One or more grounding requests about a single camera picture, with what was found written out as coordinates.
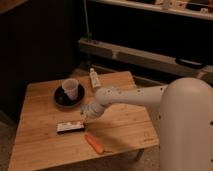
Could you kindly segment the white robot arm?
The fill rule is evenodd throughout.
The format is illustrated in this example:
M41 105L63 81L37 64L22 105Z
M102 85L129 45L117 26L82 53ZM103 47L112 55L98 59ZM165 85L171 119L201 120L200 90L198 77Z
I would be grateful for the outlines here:
M155 108L160 171L213 171L213 87L196 78L130 90L102 87L82 113L96 119L115 104Z

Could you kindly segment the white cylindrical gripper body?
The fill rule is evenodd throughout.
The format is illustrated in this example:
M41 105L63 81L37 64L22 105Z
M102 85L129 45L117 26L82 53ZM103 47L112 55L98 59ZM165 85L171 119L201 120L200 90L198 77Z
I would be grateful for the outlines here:
M97 102L90 102L81 106L81 114L89 119L99 118L107 109L106 105Z

